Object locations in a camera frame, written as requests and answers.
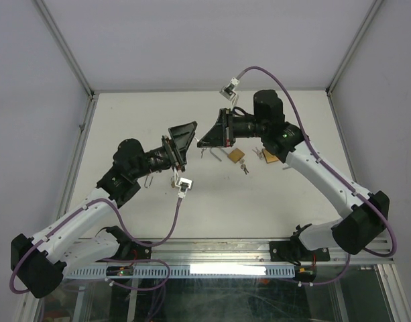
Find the large brass padlock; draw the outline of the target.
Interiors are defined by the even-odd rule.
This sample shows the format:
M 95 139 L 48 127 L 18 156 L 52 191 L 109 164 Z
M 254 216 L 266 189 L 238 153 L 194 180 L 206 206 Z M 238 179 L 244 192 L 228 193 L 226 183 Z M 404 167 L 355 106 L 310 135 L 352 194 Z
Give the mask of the large brass padlock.
M 283 166 L 283 170 L 290 169 L 289 166 L 285 165 L 277 156 L 273 155 L 265 148 L 262 150 L 262 154 L 266 164 L 280 164 Z

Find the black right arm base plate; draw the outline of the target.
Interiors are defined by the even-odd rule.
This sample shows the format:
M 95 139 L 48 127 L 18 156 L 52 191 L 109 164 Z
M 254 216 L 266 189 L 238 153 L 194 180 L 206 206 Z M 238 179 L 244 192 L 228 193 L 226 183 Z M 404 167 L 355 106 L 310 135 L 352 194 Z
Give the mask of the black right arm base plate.
M 272 262 L 289 262 L 300 265 L 301 262 L 329 262 L 331 260 L 327 248 L 307 250 L 302 244 L 295 241 L 270 241 L 270 259 Z

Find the small brass padlock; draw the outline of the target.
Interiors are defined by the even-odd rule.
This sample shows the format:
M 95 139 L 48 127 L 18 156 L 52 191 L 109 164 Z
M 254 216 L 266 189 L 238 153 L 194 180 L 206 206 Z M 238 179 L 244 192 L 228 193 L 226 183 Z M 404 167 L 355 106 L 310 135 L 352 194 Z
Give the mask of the small brass padlock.
M 154 180 L 154 176 L 155 176 L 155 172 L 152 172 L 145 176 L 144 185 L 143 185 L 145 189 L 149 189 L 151 187 L 153 180 Z

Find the medium brass padlock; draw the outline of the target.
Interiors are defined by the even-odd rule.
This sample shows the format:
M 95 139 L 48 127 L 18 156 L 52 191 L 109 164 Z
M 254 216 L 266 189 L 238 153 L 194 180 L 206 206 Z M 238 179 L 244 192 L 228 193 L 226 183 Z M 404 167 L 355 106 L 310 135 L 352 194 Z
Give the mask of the medium brass padlock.
M 242 152 L 239 148 L 235 148 L 234 150 L 230 152 L 223 148 L 218 148 L 218 150 L 224 153 L 228 157 L 228 159 L 230 159 L 230 161 L 232 161 L 234 164 L 236 163 L 243 164 L 245 162 L 244 160 L 245 153 Z

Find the silver key pair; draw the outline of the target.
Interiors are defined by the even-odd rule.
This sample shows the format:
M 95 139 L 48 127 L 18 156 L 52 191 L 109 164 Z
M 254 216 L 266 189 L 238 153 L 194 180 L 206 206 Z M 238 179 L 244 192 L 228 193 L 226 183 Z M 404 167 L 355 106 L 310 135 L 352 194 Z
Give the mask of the silver key pair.
M 248 171 L 248 169 L 247 169 L 247 166 L 246 166 L 246 164 L 245 164 L 245 161 L 244 161 L 244 160 L 240 160 L 239 163 L 240 163 L 240 169 L 242 169 L 242 171 L 243 171 L 245 174 L 249 174 L 249 171 Z

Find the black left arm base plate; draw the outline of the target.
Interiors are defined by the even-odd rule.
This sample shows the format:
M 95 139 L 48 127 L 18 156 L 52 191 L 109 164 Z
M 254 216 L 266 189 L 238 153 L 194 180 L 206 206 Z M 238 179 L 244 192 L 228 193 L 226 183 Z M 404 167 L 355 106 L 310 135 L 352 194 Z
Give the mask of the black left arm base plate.
M 134 260 L 150 259 L 152 254 L 152 243 L 150 241 L 145 241 L 144 244 L 145 246 L 142 246 L 134 241 L 124 242 L 119 246 L 115 255 L 98 260 L 98 262 L 108 262 L 108 260 L 133 262 Z

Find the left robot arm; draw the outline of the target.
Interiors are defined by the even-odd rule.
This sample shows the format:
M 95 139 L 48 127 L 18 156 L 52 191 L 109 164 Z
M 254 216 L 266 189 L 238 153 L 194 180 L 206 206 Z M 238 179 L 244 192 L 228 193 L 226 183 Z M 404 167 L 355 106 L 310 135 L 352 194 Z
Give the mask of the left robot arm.
M 149 152 L 137 139 L 123 140 L 110 169 L 79 205 L 31 237 L 21 233 L 12 240 L 10 291 L 21 294 L 15 287 L 19 279 L 25 286 L 23 292 L 44 298 L 83 266 L 106 259 L 125 260 L 131 253 L 130 243 L 148 247 L 124 223 L 106 228 L 89 241 L 78 239 L 103 217 L 119 217 L 122 206 L 140 190 L 140 178 L 163 170 L 184 171 L 196 128 L 195 121 L 169 128 L 162 145 Z

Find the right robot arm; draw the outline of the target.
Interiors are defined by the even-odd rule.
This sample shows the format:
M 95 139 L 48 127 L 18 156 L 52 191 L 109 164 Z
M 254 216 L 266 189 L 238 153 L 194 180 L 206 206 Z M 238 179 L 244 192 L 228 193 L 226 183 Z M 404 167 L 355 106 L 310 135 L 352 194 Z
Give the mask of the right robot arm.
M 341 217 L 320 225 L 297 226 L 288 248 L 295 258 L 305 260 L 315 250 L 327 247 L 356 255 L 386 228 L 389 197 L 383 191 L 372 193 L 333 169 L 302 130 L 285 120 L 283 102 L 275 90 L 253 95 L 252 114 L 240 107 L 220 109 L 216 123 L 197 146 L 228 148 L 238 138 L 259 138 L 270 154 L 312 183 Z

